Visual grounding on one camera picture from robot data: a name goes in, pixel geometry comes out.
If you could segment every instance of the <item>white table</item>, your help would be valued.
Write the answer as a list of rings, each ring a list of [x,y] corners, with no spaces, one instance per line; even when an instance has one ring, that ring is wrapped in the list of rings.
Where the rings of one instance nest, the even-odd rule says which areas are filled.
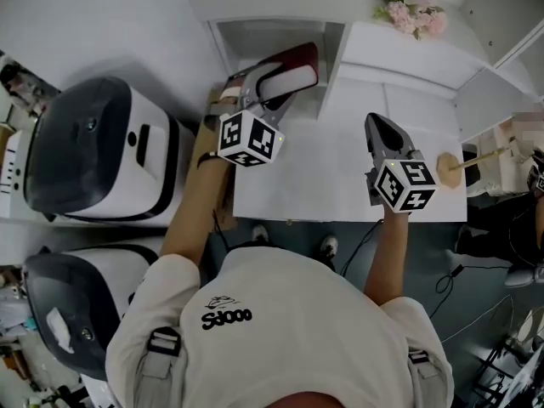
[[[301,113],[280,123],[286,141],[274,163],[236,168],[234,215],[353,222],[381,218],[383,209],[371,206],[366,187],[365,173],[372,168],[364,129],[369,112],[401,125],[431,169],[444,151],[462,159],[451,101],[398,86],[338,78],[319,121]],[[440,187],[411,221],[462,222],[466,207],[463,178],[454,190]]]

